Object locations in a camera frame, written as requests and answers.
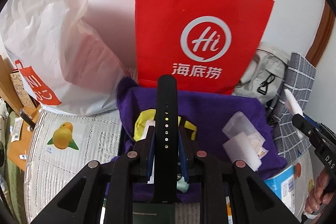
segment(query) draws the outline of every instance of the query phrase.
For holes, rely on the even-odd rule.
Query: gray checkered cloth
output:
[[[285,89],[288,89],[298,101],[302,110],[305,110],[308,98],[314,83],[316,69],[301,55],[292,52],[288,64],[284,84],[273,111],[272,120],[276,122],[273,128],[273,140],[278,155],[286,158],[291,164],[302,155],[310,146],[306,136],[299,139],[292,125],[293,115],[285,107]]]

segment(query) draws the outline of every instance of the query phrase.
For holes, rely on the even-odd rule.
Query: yellow cloth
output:
[[[138,141],[141,139],[141,136],[143,135],[143,131],[145,129],[146,122],[148,120],[154,120],[155,112],[156,112],[155,109],[148,109],[140,113],[134,125],[134,140],[135,141]],[[185,121],[184,127],[191,129],[193,131],[190,139],[194,141],[196,138],[197,127],[188,121]]]

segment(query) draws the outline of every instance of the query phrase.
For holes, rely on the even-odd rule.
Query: wooden furniture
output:
[[[319,63],[323,55],[323,52],[328,45],[329,38],[334,27],[334,22],[335,22],[335,15],[330,9],[328,3],[325,2],[322,18],[320,21],[319,28],[316,32],[314,42],[306,55],[306,59],[314,67],[316,67],[317,64]]]
[[[36,123],[40,114],[40,108],[41,106],[38,106],[38,108],[24,107],[24,111],[27,115],[31,116],[33,118],[33,121]],[[20,159],[19,155],[23,155],[25,151],[28,154],[29,145],[33,135],[33,132],[27,129],[28,126],[29,125],[23,121],[20,140],[12,142],[7,151],[7,157],[23,171],[26,170],[26,160]]]

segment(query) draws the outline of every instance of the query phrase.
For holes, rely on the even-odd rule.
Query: tissue box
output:
[[[281,199],[287,208],[295,212],[295,183],[294,170],[290,166],[272,178],[265,180],[265,183]]]

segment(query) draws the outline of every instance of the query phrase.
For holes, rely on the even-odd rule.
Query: green cloth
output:
[[[14,126],[14,121],[17,117],[18,116],[16,113],[12,111],[7,119],[6,151],[8,151],[11,145],[11,133],[9,131],[9,127]],[[7,158],[4,177],[9,188],[10,198],[13,206],[12,214],[18,224],[27,224],[24,199],[24,176],[25,172],[23,172],[10,159]]]

